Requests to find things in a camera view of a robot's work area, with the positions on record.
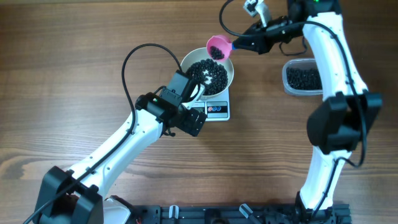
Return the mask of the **pink scoop with blue handle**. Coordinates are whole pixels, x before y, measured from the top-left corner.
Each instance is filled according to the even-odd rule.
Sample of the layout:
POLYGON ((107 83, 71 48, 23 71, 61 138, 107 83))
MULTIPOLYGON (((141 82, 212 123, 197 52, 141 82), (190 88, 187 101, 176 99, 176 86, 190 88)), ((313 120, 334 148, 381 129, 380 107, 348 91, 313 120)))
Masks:
POLYGON ((224 55, 223 58, 218 59, 220 62, 224 62, 229 59, 233 50, 236 50, 236 47, 233 45, 233 42, 226 35, 214 35, 212 36, 208 42, 206 43, 206 50, 208 55, 213 58, 213 53, 211 48, 214 47, 221 52, 221 55, 224 55))

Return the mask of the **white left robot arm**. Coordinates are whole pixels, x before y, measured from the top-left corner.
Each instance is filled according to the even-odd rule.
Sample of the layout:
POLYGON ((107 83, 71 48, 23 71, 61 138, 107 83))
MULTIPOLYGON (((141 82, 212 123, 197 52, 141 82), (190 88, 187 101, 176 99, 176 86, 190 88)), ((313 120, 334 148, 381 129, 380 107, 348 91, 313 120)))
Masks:
POLYGON ((178 128, 197 136, 206 114, 193 109, 205 86, 176 71, 167 86, 141 95, 123 125, 97 150, 67 170, 54 166, 42 180, 33 223, 127 223, 131 209, 107 197, 115 180, 148 146, 178 128))

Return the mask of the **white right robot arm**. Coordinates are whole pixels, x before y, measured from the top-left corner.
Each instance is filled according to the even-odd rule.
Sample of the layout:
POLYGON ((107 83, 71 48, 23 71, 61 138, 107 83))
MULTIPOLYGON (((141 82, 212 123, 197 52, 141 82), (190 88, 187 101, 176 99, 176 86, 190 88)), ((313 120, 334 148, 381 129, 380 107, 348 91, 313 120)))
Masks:
POLYGON ((307 179, 296 205, 306 221, 325 218, 333 192, 352 152, 367 149, 367 135, 381 109, 380 94, 371 93, 354 64, 343 30, 338 1, 289 1, 288 15, 271 19, 263 1, 246 1, 244 9, 259 21, 236 34, 234 49, 264 54, 274 44, 305 38, 314 55, 322 84, 322 104, 307 121, 313 145, 307 179))

